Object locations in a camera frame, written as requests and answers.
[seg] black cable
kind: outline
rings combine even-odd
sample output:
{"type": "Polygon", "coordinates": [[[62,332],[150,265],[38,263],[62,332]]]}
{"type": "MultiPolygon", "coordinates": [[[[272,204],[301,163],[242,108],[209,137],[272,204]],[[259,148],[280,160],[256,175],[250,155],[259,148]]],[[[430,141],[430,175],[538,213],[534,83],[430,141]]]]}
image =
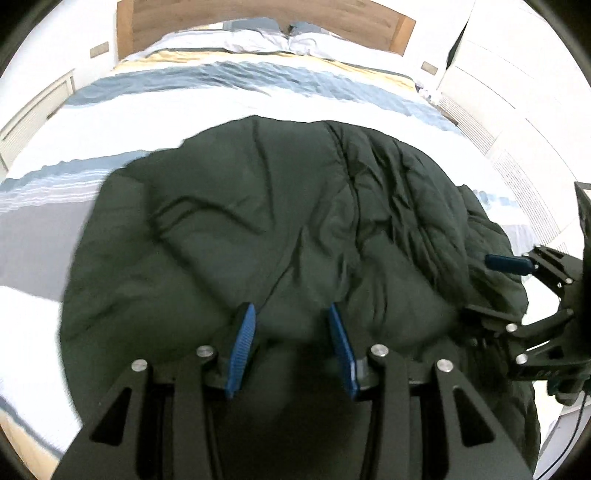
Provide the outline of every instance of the black cable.
{"type": "Polygon", "coordinates": [[[558,456],[558,458],[552,463],[552,465],[550,465],[544,473],[542,473],[538,478],[536,478],[535,480],[540,480],[545,474],[547,474],[548,472],[550,472],[550,470],[552,470],[554,468],[554,466],[560,461],[560,459],[564,456],[564,454],[568,451],[570,444],[573,443],[573,440],[575,438],[575,436],[577,435],[577,430],[579,429],[579,425],[581,424],[581,418],[583,418],[583,410],[585,408],[585,402],[587,401],[587,396],[588,393],[585,392],[585,395],[583,395],[583,402],[581,403],[581,408],[579,410],[579,418],[577,418],[577,424],[574,426],[574,431],[573,431],[573,435],[571,436],[568,444],[566,447],[564,447],[564,450],[562,451],[562,453],[558,456]]]}

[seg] robotic arm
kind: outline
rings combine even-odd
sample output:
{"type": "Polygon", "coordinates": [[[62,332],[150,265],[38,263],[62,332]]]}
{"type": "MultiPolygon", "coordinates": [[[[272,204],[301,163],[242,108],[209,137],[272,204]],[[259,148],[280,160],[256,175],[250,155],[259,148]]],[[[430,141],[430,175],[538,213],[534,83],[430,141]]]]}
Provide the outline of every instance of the robotic arm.
{"type": "MultiPolygon", "coordinates": [[[[462,320],[483,345],[496,343],[508,376],[547,380],[548,393],[572,405],[591,377],[591,185],[575,183],[583,261],[548,247],[523,257],[488,255],[488,268],[532,274],[560,298],[556,314],[531,325],[476,306],[462,320]]],[[[372,416],[361,480],[531,480],[513,442],[469,380],[447,359],[426,365],[375,344],[338,304],[330,333],[343,384],[372,416]]],[[[136,360],[85,423],[53,479],[221,480],[209,398],[231,400],[256,351],[256,314],[235,321],[174,368],[136,360]]]]}

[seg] blue gripper pad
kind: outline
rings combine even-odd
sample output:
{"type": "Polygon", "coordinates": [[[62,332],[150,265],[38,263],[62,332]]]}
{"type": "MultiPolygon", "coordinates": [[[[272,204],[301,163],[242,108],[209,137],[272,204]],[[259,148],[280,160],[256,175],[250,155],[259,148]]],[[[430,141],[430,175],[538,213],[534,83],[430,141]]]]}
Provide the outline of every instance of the blue gripper pad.
{"type": "Polygon", "coordinates": [[[359,385],[357,383],[356,376],[356,359],[353,355],[353,349],[349,344],[347,338],[347,332],[343,326],[343,322],[340,319],[339,311],[333,303],[329,309],[329,326],[330,326],[330,337],[332,338],[333,347],[337,359],[339,360],[341,376],[345,390],[352,399],[357,397],[359,393],[359,385]]]}
{"type": "Polygon", "coordinates": [[[527,257],[503,257],[502,255],[487,255],[484,263],[490,270],[503,273],[513,273],[525,277],[534,272],[534,263],[527,257]]]}
{"type": "Polygon", "coordinates": [[[228,365],[228,380],[226,382],[226,398],[231,399],[234,394],[240,390],[242,377],[248,363],[248,356],[251,351],[252,340],[256,329],[256,310],[251,303],[248,305],[242,326],[236,336],[236,342],[230,355],[228,365]]]}

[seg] dark green duvet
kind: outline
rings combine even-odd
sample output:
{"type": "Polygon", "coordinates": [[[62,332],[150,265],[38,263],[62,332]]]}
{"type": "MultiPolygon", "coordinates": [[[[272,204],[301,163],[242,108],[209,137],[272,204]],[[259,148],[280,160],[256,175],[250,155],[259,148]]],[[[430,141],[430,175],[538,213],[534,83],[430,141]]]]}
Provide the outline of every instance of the dark green duvet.
{"type": "Polygon", "coordinates": [[[344,300],[376,341],[452,360],[534,467],[534,391],[470,346],[465,304],[521,317],[511,255],[466,186],[387,135],[250,117],[157,151],[105,181],[64,295],[61,353],[83,420],[133,360],[180,358],[251,301],[264,351],[215,412],[227,479],[355,479],[369,405],[336,374],[326,310],[344,300]]]}

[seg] bed sheet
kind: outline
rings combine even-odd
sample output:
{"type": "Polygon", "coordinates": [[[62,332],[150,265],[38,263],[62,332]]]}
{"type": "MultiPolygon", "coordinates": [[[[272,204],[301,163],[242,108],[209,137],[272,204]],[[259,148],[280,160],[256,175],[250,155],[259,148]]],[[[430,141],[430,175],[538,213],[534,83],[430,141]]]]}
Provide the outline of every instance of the bed sheet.
{"type": "Polygon", "coordinates": [[[80,428],[56,338],[72,254],[104,178],[151,151],[249,115],[373,128],[473,189],[516,253],[531,248],[511,190],[419,97],[401,58],[343,42],[314,33],[168,35],[76,92],[14,161],[0,184],[0,322],[10,332],[0,338],[0,408],[56,458],[80,428]]]}

